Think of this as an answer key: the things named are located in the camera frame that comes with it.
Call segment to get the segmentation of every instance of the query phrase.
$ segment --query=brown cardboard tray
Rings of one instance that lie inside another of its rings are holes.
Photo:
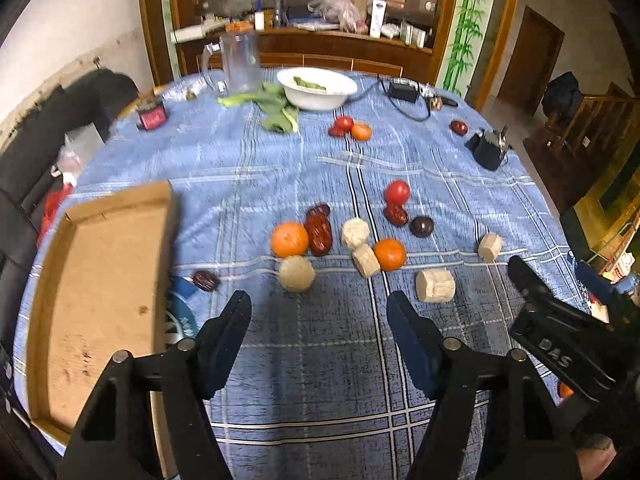
[[[73,206],[60,221],[36,285],[26,361],[31,418],[59,442],[68,443],[115,351],[164,350],[176,224],[168,182]]]

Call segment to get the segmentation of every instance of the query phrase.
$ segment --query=green bamboo painting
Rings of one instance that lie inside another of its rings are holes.
[[[462,4],[458,7],[456,33],[451,45],[451,53],[442,86],[445,90],[455,92],[459,96],[462,96],[462,92],[458,88],[458,79],[461,74],[469,70],[474,59],[471,41],[475,38],[482,38],[480,25],[486,16],[486,12],[476,7],[479,7],[479,4],[483,4],[485,1],[462,0]]]

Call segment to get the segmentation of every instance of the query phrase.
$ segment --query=white bowl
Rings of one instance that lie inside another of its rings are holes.
[[[326,88],[326,93],[313,88],[298,86],[294,77],[316,83]],[[322,68],[300,66],[278,72],[278,81],[291,104],[303,110],[334,110],[358,91],[358,84],[343,74]]]

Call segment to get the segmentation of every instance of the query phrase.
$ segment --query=white root vegetable piece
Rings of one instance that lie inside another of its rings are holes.
[[[451,301],[456,293],[456,281],[447,269],[423,269],[415,277],[418,299],[425,303]]]
[[[353,252],[369,239],[369,225],[362,218],[352,218],[342,225],[340,241]]]
[[[484,235],[484,238],[478,246],[478,255],[482,258],[482,261],[486,264],[491,264],[495,261],[502,249],[502,238],[496,233],[489,233]]]
[[[278,281],[289,292],[304,292],[315,278],[314,268],[302,256],[289,256],[280,264]]]
[[[370,278],[376,272],[380,272],[380,263],[371,247],[367,244],[362,244],[356,248],[351,256],[353,256],[353,261],[356,263],[356,267],[358,267],[363,278]]]

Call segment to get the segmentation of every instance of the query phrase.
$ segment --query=black sofa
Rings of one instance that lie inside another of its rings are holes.
[[[46,195],[62,187],[50,167],[65,133],[93,123],[103,140],[138,95],[126,75],[98,69],[57,87],[22,122],[0,154],[0,469],[3,478],[54,479],[60,456],[32,425],[13,388],[13,345],[20,300],[36,255]]]

